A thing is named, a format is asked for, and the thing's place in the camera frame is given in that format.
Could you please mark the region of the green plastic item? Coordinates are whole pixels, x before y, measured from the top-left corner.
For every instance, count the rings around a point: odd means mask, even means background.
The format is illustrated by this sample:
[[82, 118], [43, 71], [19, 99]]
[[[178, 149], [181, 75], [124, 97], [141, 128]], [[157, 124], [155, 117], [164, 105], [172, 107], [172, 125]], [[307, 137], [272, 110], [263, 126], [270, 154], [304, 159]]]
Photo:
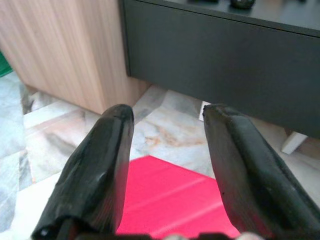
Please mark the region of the green plastic item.
[[7, 59], [0, 51], [0, 78], [10, 74], [13, 71]]

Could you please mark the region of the light wooden cabinet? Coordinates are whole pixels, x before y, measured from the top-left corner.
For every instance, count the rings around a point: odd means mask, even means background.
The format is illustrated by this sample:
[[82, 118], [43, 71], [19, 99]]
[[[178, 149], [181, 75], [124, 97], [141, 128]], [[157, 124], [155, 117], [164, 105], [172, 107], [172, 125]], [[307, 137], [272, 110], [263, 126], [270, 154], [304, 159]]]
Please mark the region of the light wooden cabinet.
[[150, 87], [127, 73], [120, 0], [0, 0], [0, 50], [27, 86], [98, 114]]

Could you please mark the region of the white console leg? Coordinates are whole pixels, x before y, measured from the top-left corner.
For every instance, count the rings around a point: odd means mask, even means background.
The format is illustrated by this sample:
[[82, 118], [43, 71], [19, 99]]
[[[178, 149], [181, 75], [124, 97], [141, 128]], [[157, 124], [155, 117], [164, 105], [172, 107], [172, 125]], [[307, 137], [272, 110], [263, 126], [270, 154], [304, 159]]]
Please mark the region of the white console leg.
[[293, 131], [284, 141], [281, 151], [287, 155], [292, 154], [306, 139], [307, 135]]

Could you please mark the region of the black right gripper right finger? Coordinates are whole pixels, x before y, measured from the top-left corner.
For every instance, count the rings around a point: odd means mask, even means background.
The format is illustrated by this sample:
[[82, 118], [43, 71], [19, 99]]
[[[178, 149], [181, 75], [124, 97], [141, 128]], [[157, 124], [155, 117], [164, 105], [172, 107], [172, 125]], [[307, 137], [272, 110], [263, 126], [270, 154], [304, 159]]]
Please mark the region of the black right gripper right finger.
[[210, 104], [203, 122], [233, 226], [265, 240], [320, 240], [320, 208], [251, 120], [229, 106]]

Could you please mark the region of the black low console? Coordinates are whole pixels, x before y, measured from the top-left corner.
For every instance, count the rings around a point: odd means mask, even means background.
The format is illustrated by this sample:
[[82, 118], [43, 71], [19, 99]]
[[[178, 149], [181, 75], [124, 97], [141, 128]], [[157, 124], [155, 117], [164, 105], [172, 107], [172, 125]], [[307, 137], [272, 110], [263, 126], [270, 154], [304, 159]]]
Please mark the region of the black low console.
[[320, 0], [120, 0], [131, 77], [320, 139]]

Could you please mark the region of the red plastic stool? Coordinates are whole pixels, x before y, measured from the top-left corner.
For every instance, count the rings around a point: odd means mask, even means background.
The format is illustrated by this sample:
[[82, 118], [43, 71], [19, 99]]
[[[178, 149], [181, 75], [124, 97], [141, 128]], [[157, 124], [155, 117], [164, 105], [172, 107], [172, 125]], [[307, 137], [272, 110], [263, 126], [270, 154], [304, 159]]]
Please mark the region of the red plastic stool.
[[116, 232], [156, 239], [171, 234], [239, 235], [215, 179], [150, 155], [129, 163], [123, 216]]

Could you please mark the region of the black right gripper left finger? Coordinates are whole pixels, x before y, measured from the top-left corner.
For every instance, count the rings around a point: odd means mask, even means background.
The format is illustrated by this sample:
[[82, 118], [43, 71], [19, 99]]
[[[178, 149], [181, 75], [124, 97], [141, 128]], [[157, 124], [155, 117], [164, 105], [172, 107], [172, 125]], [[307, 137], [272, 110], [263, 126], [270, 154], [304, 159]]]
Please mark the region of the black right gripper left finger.
[[108, 108], [67, 160], [32, 240], [55, 240], [64, 222], [83, 232], [115, 234], [125, 203], [134, 133], [130, 106]]

